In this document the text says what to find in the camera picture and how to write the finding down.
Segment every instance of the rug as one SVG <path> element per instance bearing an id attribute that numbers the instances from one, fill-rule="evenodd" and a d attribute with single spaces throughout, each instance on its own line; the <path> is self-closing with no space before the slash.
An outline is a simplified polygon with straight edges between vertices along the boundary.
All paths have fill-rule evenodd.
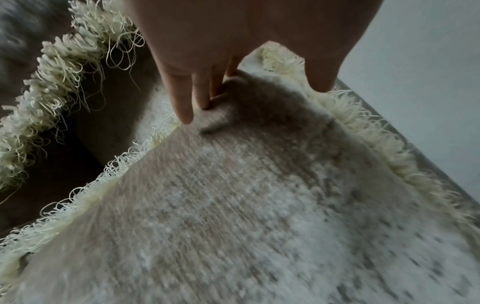
<path id="1" fill-rule="evenodd" d="M 139 33 L 114 1 L 103 1 L 102 9 L 92 1 L 71 2 L 71 10 L 75 33 L 57 38 L 54 43 L 44 43 L 44 55 L 39 59 L 37 72 L 33 79 L 25 82 L 29 90 L 18 99 L 18 106 L 12 108 L 13 114 L 2 120 L 0 171 L 3 173 L 0 182 L 4 187 L 19 185 L 25 177 L 22 176 L 24 166 L 28 165 L 25 156 L 30 151 L 29 145 L 35 143 L 38 131 L 54 127 L 62 109 L 78 102 L 69 94 L 80 93 L 85 64 L 93 64 L 102 73 L 100 61 L 108 57 L 113 48 L 122 47 L 127 55 L 131 55 L 134 48 L 142 44 Z M 455 194 L 444 190 L 435 176 L 419 171 L 415 159 L 405 149 L 405 143 L 396 135 L 385 132 L 381 122 L 371 120 L 371 113 L 348 92 L 319 94 L 312 91 L 304 76 L 302 59 L 274 43 L 260 47 L 247 58 L 249 60 L 258 61 L 257 65 L 243 64 L 250 67 L 249 72 L 259 69 L 269 71 L 280 77 L 285 87 L 300 92 L 312 104 L 321 106 L 345 130 L 368 145 L 392 173 L 421 193 L 423 202 L 428 202 L 426 205 L 429 208 L 448 214 L 462 231 L 477 236 L 478 228 L 473 225 L 469 214 L 457 208 L 461 201 Z M 75 218 L 90 210 L 113 189 L 121 176 L 147 151 L 160 145 L 177 125 L 170 113 L 165 117 L 168 117 L 167 121 L 152 131 L 148 138 L 107 164 L 96 181 L 76 189 L 54 211 L 44 214 L 32 225 L 13 231 L 3 241 L 0 248 L 3 292 L 15 286 L 22 256 L 39 251 L 57 234 L 68 229 Z"/>

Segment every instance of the hand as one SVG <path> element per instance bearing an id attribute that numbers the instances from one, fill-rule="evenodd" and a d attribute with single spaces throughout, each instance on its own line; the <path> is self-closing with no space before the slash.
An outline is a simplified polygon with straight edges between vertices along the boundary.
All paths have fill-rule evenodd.
<path id="1" fill-rule="evenodd" d="M 305 58 L 310 86 L 329 91 L 382 0 L 125 0 L 152 52 L 173 110 L 193 120 L 224 75 L 267 41 Z"/>

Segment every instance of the finger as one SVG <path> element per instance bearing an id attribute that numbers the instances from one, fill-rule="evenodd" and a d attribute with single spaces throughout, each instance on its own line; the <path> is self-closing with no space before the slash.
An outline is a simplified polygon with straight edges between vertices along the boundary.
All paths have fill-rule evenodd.
<path id="1" fill-rule="evenodd" d="M 191 123 L 194 119 L 194 110 L 192 108 L 192 76 L 169 73 L 161 65 L 159 71 L 176 116 L 183 124 Z"/>
<path id="2" fill-rule="evenodd" d="M 210 79 L 210 98 L 215 97 L 219 93 L 220 86 L 224 82 L 224 75 L 227 70 L 228 62 L 214 65 L 211 69 Z"/>
<path id="3" fill-rule="evenodd" d="M 240 62 L 245 58 L 245 56 L 233 56 L 230 58 L 230 62 L 228 63 L 228 67 L 226 69 L 225 75 L 228 77 L 233 76 L 237 71 Z"/>
<path id="4" fill-rule="evenodd" d="M 305 75 L 311 88 L 322 93 L 333 89 L 344 59 L 344 56 L 337 56 L 305 60 Z"/>
<path id="5" fill-rule="evenodd" d="M 200 109 L 206 109 L 210 105 L 210 69 L 204 69 L 194 73 L 191 77 L 193 82 L 193 96 Z"/>

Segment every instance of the white wall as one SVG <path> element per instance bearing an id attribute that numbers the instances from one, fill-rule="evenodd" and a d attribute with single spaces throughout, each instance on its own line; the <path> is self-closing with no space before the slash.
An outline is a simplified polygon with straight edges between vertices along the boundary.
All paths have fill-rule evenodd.
<path id="1" fill-rule="evenodd" d="M 480 0 L 385 0 L 339 78 L 480 201 Z"/>

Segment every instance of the cream fringe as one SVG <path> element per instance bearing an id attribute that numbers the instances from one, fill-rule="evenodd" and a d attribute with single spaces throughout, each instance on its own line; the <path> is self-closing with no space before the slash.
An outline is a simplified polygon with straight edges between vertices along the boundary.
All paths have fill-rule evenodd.
<path id="1" fill-rule="evenodd" d="M 55 127 L 61 112 L 77 101 L 70 94 L 81 91 L 84 66 L 90 64 L 102 75 L 100 61 L 121 41 L 131 46 L 126 52 L 143 42 L 119 13 L 119 1 L 102 0 L 103 10 L 93 0 L 71 1 L 70 6 L 75 33 L 43 43 L 37 70 L 24 81 L 28 90 L 16 98 L 16 107 L 4 106 L 12 113 L 0 122 L 0 191 L 22 184 L 24 168 L 33 163 L 27 156 L 42 144 L 38 133 Z"/>
<path id="2" fill-rule="evenodd" d="M 134 42 L 139 37 L 130 20 L 120 10 L 114 10 L 111 1 L 103 0 L 104 12 L 90 0 L 87 0 L 86 5 L 72 2 L 73 26 L 77 34 L 57 39 L 54 44 L 44 44 L 45 57 L 40 60 L 37 78 L 29 82 L 29 93 L 19 99 L 21 105 L 8 120 L 10 131 L 0 133 L 0 136 L 12 137 L 3 140 L 1 146 L 2 149 L 7 144 L 12 147 L 8 150 L 12 151 L 10 157 L 1 158 L 2 185 L 22 171 L 25 154 L 28 152 L 25 142 L 31 142 L 32 136 L 39 130 L 53 127 L 60 117 L 60 110 L 72 101 L 66 94 L 79 91 L 82 63 L 94 63 L 98 67 L 100 60 L 109 55 L 111 42 L 117 45 L 123 38 Z M 305 78 L 303 60 L 277 44 L 268 43 L 259 49 L 259 53 L 265 69 L 295 81 L 308 98 L 321 104 L 348 130 L 364 140 L 393 172 L 428 198 L 435 208 L 450 213 L 470 233 L 473 230 L 475 236 L 480 235 L 469 216 L 455 208 L 460 202 L 458 196 L 444 190 L 435 176 L 421 172 L 405 143 L 397 135 L 387 132 L 381 122 L 372 120 L 372 114 L 354 97 L 349 96 L 348 92 L 336 91 L 325 95 L 313 91 Z M 26 105 L 27 100 L 32 101 L 32 106 Z M 33 105 L 38 111 L 34 114 Z M 21 118 L 24 115 L 33 120 L 25 123 L 25 118 Z M 38 251 L 77 216 L 98 202 L 133 163 L 157 146 L 168 133 L 154 132 L 150 140 L 135 145 L 116 157 L 95 181 L 86 187 L 74 189 L 70 198 L 55 203 L 53 211 L 43 214 L 35 223 L 13 231 L 0 245 L 0 294 L 16 285 L 20 257 L 27 252 Z M 6 163 L 15 168 L 16 175 L 4 173 Z"/>

